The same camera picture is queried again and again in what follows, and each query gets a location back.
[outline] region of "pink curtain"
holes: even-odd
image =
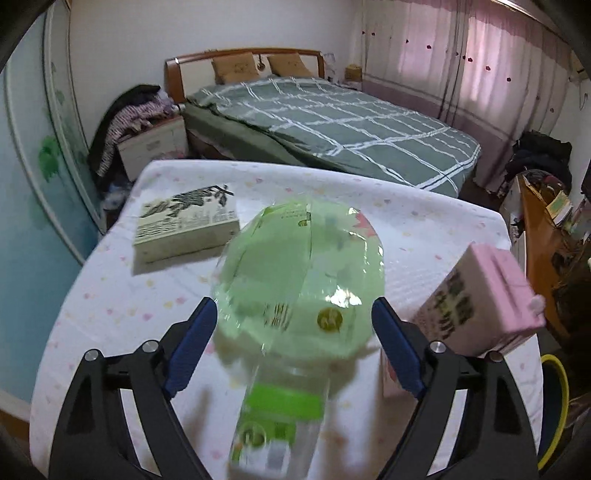
[[[475,182],[496,191],[524,130],[550,133],[570,47],[490,0],[365,0],[363,89],[441,119],[482,146]]]

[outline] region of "wooden headboard frame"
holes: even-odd
[[[223,57],[226,55],[237,55],[240,53],[251,52],[253,55],[274,55],[281,53],[298,53],[304,56],[316,57],[318,60],[318,75],[324,78],[324,59],[318,50],[302,50],[300,48],[273,48],[273,47],[258,47],[258,48],[233,48],[230,50],[208,50],[200,53],[192,53],[190,55],[183,55],[166,61],[165,79],[166,89],[171,98],[177,102],[184,102],[185,92],[183,87],[183,76],[181,74],[181,65],[183,63],[190,63],[192,61],[208,60],[215,57]]]

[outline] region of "plastic bag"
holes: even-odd
[[[265,208],[227,244],[212,296],[218,326],[255,353],[345,359],[373,334],[383,249],[364,215],[322,200]]]

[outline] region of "pillow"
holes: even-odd
[[[224,84],[259,79],[255,59],[250,52],[241,53],[240,55],[215,57],[212,60],[212,64],[213,71],[216,73],[216,79]]]
[[[297,53],[269,55],[267,57],[271,71],[280,77],[313,77]]]

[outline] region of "headboard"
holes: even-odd
[[[213,58],[247,52],[252,52],[261,76],[271,74],[267,55],[298,53],[314,76],[324,78],[324,59],[318,50],[273,47],[233,48],[231,50],[208,50],[167,60],[164,68],[166,90],[175,102],[184,102],[186,95],[190,95],[191,93],[197,92],[200,88],[216,83],[211,62]]]

